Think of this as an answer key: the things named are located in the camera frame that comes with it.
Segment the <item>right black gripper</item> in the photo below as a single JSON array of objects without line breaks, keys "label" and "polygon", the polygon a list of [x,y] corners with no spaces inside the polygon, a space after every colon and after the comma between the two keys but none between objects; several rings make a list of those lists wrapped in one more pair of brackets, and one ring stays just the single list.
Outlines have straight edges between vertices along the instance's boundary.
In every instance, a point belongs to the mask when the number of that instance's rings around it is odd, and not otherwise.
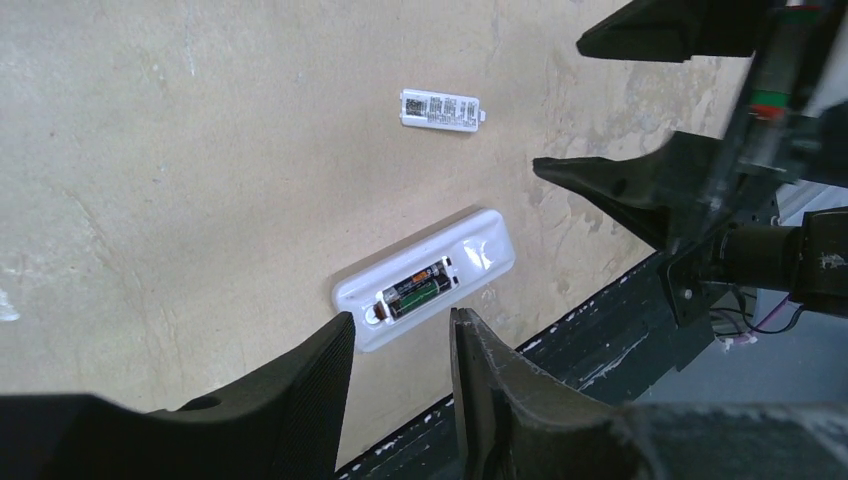
[{"label": "right black gripper", "polygon": [[533,173],[574,192],[656,250],[704,242],[720,219],[797,180],[847,184],[844,1],[631,1],[584,32],[590,58],[683,63],[748,57],[721,140],[675,132],[627,160],[532,161]]}]

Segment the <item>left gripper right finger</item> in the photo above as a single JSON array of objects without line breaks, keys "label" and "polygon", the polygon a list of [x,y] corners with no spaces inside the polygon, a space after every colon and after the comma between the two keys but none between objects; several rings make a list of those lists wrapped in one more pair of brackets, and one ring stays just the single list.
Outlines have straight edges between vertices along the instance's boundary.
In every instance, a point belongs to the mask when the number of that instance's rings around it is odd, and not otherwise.
[{"label": "left gripper right finger", "polygon": [[843,404],[612,407],[557,380],[473,310],[450,312],[466,479],[843,479]]}]

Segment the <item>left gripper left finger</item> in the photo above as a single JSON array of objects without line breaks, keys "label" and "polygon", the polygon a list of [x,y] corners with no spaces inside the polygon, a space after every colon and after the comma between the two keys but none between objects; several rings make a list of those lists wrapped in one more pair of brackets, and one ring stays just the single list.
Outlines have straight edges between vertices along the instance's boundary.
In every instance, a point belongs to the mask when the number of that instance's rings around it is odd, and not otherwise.
[{"label": "left gripper left finger", "polygon": [[354,350],[343,312],[299,346],[177,410],[92,394],[1,399],[5,479],[330,479]]}]

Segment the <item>white remote control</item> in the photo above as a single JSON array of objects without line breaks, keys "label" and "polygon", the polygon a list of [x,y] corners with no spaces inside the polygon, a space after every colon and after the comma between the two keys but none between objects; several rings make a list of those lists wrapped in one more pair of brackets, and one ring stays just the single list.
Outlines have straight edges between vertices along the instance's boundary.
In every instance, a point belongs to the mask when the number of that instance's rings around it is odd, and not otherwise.
[{"label": "white remote control", "polygon": [[355,346],[371,353],[508,272],[516,253],[501,213],[479,210],[338,282]]}]

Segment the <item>green black battery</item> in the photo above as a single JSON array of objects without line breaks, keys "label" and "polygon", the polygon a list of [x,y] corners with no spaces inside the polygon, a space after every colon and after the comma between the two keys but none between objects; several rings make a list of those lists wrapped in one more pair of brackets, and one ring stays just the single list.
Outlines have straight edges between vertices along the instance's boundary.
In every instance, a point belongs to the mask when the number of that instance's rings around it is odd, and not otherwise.
[{"label": "green black battery", "polygon": [[438,276],[428,280],[390,302],[388,308],[391,317],[395,320],[400,319],[452,287],[452,279],[448,276]]}]

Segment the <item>blue black battery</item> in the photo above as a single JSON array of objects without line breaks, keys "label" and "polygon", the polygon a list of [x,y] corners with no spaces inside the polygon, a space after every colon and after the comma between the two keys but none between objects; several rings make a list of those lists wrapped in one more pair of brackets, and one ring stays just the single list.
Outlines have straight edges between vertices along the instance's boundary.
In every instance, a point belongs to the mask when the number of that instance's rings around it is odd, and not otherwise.
[{"label": "blue black battery", "polygon": [[390,304],[398,299],[410,294],[416,288],[420,287],[429,280],[433,280],[436,276],[445,271],[445,265],[439,261],[424,268],[417,273],[399,281],[393,286],[385,289],[382,293],[383,301]]}]

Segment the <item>white battery cover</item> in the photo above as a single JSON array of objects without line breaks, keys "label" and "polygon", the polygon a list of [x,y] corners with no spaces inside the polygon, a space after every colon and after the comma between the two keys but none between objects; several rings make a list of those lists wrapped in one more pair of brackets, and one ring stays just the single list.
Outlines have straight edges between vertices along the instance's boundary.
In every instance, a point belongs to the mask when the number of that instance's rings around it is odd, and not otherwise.
[{"label": "white battery cover", "polygon": [[399,100],[405,127],[475,133],[487,118],[476,97],[403,89]]}]

